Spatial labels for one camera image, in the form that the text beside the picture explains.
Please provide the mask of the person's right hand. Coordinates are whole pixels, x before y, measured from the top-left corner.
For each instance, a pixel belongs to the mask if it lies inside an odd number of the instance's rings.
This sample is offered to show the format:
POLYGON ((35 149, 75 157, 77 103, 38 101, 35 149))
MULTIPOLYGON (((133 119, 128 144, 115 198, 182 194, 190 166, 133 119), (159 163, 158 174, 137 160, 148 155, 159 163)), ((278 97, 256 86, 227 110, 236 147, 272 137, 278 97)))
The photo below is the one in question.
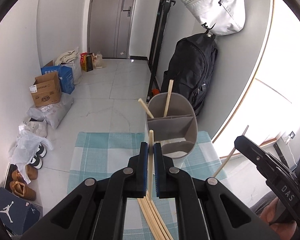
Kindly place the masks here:
POLYGON ((281 240, 290 240, 296 231, 297 224, 295 221, 289 223, 274 223, 270 225, 270 222, 274 220, 278 201, 279 199, 277 197, 272 200, 271 203, 264 208, 260 214, 260 218, 279 235, 281 240))

